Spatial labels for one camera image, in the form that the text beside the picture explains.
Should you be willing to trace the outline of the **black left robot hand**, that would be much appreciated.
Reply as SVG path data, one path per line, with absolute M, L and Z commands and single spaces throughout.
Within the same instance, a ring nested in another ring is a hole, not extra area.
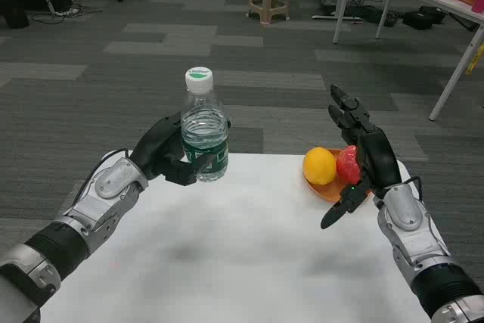
M 175 113 L 152 126 L 129 159 L 149 180 L 163 175 L 178 185 L 212 182 L 228 168 L 229 126 L 221 112 L 206 107 Z

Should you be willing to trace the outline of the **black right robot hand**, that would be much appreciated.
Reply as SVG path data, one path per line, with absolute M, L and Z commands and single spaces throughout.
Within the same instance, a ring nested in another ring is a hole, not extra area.
M 340 199 L 324 215 L 321 228 L 336 223 L 346 213 L 353 213 L 369 191 L 402 182 L 397 159 L 385 132 L 370 121 L 370 114 L 358 98 L 346 94 L 336 85 L 330 87 L 334 105 L 328 106 L 331 119 L 341 130 L 348 145 L 356 146 L 356 162 L 361 177 L 340 192 Z

